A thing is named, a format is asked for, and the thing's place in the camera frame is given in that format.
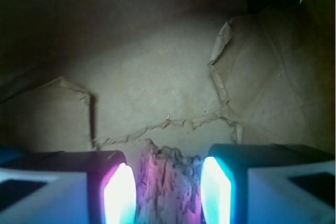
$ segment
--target cyan light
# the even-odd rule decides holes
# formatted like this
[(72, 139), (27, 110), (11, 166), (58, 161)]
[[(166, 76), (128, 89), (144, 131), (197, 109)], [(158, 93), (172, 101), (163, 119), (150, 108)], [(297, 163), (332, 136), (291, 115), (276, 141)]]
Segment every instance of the cyan light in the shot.
[(137, 192), (132, 168), (120, 164), (103, 193), (106, 224), (133, 224)]
[(219, 158), (205, 158), (201, 173), (201, 201), (208, 224), (232, 222), (234, 192), (231, 170)]

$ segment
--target led light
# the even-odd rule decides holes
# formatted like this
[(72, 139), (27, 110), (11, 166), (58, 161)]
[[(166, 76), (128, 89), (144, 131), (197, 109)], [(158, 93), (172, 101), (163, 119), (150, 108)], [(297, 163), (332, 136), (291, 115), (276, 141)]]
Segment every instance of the led light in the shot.
[(229, 224), (234, 191), (233, 175), (220, 159), (218, 162), (214, 157), (204, 160), (201, 173), (202, 207), (208, 224)]
[(137, 193), (130, 166), (125, 163), (120, 164), (106, 184), (103, 193), (107, 224), (134, 223)]

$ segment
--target brown cardboard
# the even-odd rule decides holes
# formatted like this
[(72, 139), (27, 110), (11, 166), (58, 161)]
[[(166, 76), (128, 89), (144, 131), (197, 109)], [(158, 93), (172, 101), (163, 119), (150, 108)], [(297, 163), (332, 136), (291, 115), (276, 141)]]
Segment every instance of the brown cardboard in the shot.
[(1, 143), (27, 151), (91, 150), (90, 94), (58, 78), (0, 105)]
[(222, 117), (244, 144), (335, 149), (334, 41), (301, 5), (233, 18), (219, 32), (209, 68)]

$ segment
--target purple light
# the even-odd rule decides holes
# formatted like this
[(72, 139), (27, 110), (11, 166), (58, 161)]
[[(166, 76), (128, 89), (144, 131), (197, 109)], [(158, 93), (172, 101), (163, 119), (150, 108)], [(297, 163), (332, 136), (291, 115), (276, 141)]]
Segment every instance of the purple light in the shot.
[(134, 223), (137, 192), (133, 170), (122, 163), (110, 177), (104, 190), (104, 214), (107, 224)]

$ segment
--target piece of wood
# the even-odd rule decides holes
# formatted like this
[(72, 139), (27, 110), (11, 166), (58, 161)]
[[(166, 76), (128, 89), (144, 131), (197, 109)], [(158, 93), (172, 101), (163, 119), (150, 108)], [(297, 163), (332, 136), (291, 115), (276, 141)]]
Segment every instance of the piece of wood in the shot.
[(146, 139), (137, 180), (135, 223), (201, 223), (199, 156), (183, 157), (177, 148), (160, 150)]

